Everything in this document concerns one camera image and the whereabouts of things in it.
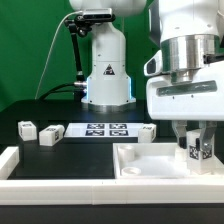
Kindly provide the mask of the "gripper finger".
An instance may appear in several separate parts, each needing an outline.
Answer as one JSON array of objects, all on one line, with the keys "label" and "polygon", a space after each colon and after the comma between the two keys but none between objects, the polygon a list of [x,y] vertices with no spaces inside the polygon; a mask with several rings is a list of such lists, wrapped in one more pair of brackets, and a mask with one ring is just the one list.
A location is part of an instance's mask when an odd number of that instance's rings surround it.
[{"label": "gripper finger", "polygon": [[172,122],[172,129],[175,133],[175,136],[177,138],[178,146],[186,149],[187,148],[187,122],[182,120],[175,120]]},{"label": "gripper finger", "polygon": [[217,128],[216,121],[200,121],[199,139],[196,141],[196,148],[198,151],[206,152],[210,151],[213,147],[212,138]]}]

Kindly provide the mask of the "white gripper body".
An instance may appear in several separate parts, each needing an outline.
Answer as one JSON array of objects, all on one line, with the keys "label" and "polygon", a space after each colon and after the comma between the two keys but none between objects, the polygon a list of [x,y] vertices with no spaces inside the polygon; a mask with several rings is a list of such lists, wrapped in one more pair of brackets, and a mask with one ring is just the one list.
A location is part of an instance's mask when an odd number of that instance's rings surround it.
[{"label": "white gripper body", "polygon": [[147,108],[154,120],[224,121],[224,77],[215,79],[216,92],[158,96],[164,78],[148,81],[146,86]]}]

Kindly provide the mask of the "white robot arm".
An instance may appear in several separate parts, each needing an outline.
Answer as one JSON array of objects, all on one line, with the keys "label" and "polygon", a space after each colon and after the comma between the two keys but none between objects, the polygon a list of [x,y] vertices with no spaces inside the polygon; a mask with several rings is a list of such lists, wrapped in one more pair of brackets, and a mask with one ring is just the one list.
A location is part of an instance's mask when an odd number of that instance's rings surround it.
[{"label": "white robot arm", "polygon": [[151,118],[170,120],[180,143],[185,123],[201,122],[199,149],[212,149],[224,120],[224,0],[70,0],[92,29],[92,72],[82,102],[94,108],[134,100],[126,67],[137,66]]}]

